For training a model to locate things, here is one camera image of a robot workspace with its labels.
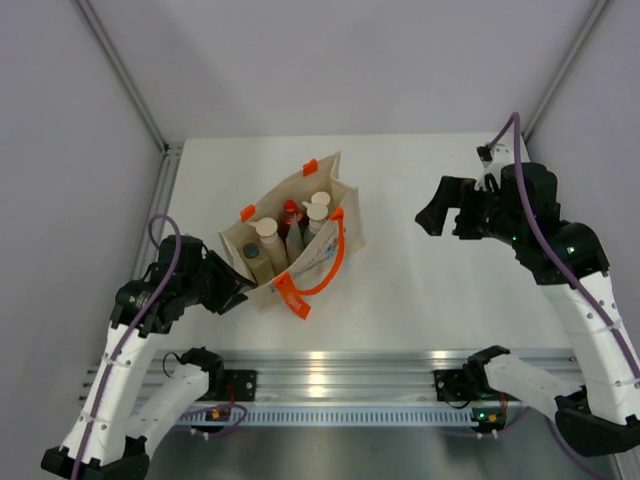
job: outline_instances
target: gray wall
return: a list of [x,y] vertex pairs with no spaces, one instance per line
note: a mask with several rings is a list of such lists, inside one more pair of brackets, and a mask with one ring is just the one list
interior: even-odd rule
[[640,347],[640,2],[618,0],[530,142],[559,177],[566,218],[600,236]]
[[93,0],[160,129],[485,132],[526,119],[593,0]]
[[3,2],[0,65],[0,476],[51,479],[159,154],[68,0]]

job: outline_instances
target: perforated metal strip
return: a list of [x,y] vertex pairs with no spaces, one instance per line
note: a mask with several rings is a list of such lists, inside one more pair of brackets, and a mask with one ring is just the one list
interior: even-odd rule
[[[470,427],[471,409],[421,407],[249,407],[243,426],[248,427]],[[207,420],[202,413],[178,425],[222,426],[242,416],[234,410],[227,422]]]

